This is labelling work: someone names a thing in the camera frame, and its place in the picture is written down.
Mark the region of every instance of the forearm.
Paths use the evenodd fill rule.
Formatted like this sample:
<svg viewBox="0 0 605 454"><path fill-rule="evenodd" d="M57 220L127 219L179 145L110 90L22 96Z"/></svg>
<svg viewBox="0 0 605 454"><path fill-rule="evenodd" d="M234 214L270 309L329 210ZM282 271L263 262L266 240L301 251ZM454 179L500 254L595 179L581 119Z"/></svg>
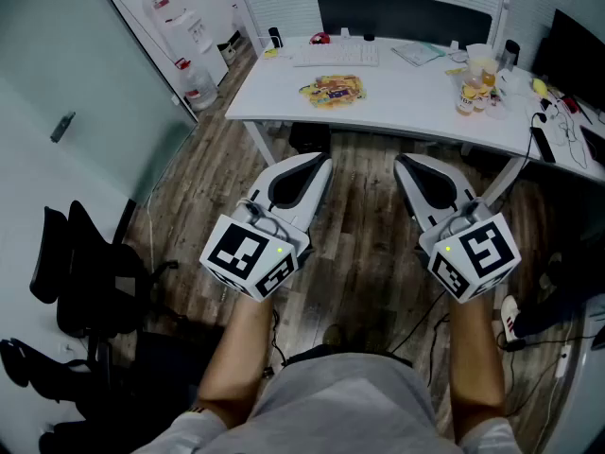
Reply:
<svg viewBox="0 0 605 454"><path fill-rule="evenodd" d="M450 395L459 441L484 420L504 415L504 372L486 296L450 298Z"/></svg>
<svg viewBox="0 0 605 454"><path fill-rule="evenodd" d="M240 295L227 328L199 384L198 405L228 428L246 421L267 364L273 302Z"/></svg>

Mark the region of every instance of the wooden floor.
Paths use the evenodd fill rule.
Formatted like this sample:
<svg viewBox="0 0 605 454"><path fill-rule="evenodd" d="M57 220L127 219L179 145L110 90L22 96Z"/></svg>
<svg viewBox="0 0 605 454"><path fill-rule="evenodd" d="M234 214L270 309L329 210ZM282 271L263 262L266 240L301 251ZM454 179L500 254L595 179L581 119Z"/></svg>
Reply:
<svg viewBox="0 0 605 454"><path fill-rule="evenodd" d="M184 144L152 195L148 213L153 223L155 265L177 259L180 267L169 271L161 283L165 302L201 326L212 329L229 319L236 293L222 287L199 263L203 246L220 214L233 211L265 163L240 122L224 114L255 61L249 44L239 48L238 59L220 85L221 97L200 117L199 129ZM288 129L277 130L274 146L284 157L295 151L287 144ZM397 344L423 316L442 287L423 270L413 254L419 231L410 220L397 191L392 167L402 151L426 153L458 166L477 194L489 185L493 174L482 175L465 164L458 148L430 145L401 137L360 132L333 135L334 178L325 204L311 227L316 248L304 268L276 293L282 323L277 342L287 357L321 343L331 323L342 325L350 339L360 331L378 329L389 345ZM490 293L494 304L494 331L499 332L499 308L503 297L519 301L536 290L537 280L553 251L557 218L547 196L536 183L520 180L504 207L523 261L506 285ZM128 243L151 266L149 216L140 208L133 218ZM441 298L428 320L398 350L428 380L429 350L433 326L447 312ZM567 326L551 328L541 339L561 339ZM151 323L149 329L179 334L170 323ZM131 358L134 335L118 339L116 347ZM556 359L558 344L506 353L503 365L513 411L529 394L542 370ZM430 386L438 414L439 430L452 437L448 388L449 330L440 326L434 352ZM279 371L279 356L271 364ZM518 415L510 418L525 452L534 448L546 417L554 381L552 371ZM554 396L554 419L562 387Z"/></svg>

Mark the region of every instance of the white desk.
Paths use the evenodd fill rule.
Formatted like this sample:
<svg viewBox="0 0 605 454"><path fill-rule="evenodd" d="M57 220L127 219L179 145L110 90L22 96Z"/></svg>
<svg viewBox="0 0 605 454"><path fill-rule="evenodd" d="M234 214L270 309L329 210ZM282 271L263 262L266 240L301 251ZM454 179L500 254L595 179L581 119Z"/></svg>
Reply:
<svg viewBox="0 0 605 454"><path fill-rule="evenodd" d="M352 43L355 41L363 42L358 38L350 40ZM285 39L285 48L306 43L306 37L289 38ZM294 67L289 59L259 59L233 100L226 117L244 121L254 143L270 165L276 160L266 130L259 126L264 121L338 124L350 126L354 130L386 131L491 148L512 156L483 196L488 204L493 203L523 167L529 142L529 119L533 113L540 111L539 102L532 96L529 87L524 85L529 82L530 74L515 69L515 74L521 81L519 88L523 88L522 93L526 96L507 97L509 112L506 119L492 119L485 113L463 116L456 111L459 88L455 79L447 76L444 71L460 68L464 64L443 57L421 67L414 67L390 50L402 41L377 39L374 43L379 46L380 65L377 67ZM352 106L323 110L314 108L305 96L299 94L299 89L310 84L317 76L333 74L359 76L367 91L367 98L358 100ZM576 148L578 151L575 155L582 161L580 147L584 147L586 169L574 162L566 144L564 147L551 145L557 160L554 166L597 182L605 182L605 168L591 159L579 131L579 125L583 124L605 137L605 125L599 123L593 113L589 115L593 125L582 115L573 115L579 139L573 145L575 151ZM536 118L535 124L544 128L552 143L562 141L562 134L556 134L554 123L549 121L542 125ZM540 152L535 143L531 145L529 158L540 160Z"/></svg>

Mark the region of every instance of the computer monitor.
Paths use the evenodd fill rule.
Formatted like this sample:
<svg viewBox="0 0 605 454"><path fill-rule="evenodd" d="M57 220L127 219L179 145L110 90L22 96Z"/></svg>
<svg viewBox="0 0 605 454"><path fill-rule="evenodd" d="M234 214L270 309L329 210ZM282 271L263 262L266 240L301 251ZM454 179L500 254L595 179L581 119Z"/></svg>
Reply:
<svg viewBox="0 0 605 454"><path fill-rule="evenodd" d="M544 64L549 83L596 109L605 110L605 44L558 9Z"/></svg>

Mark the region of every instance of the white sleeve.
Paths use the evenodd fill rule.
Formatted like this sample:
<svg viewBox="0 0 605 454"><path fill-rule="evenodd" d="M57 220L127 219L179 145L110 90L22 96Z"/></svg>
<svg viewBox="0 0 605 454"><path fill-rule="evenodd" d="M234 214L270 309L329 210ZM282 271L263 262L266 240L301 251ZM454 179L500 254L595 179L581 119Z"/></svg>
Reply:
<svg viewBox="0 0 605 454"><path fill-rule="evenodd" d="M505 418L489 419L472 428L460 441L464 454L521 454Z"/></svg>
<svg viewBox="0 0 605 454"><path fill-rule="evenodd" d="M132 454L190 454L210 444L227 428L218 416L209 410L186 412L149 444Z"/></svg>

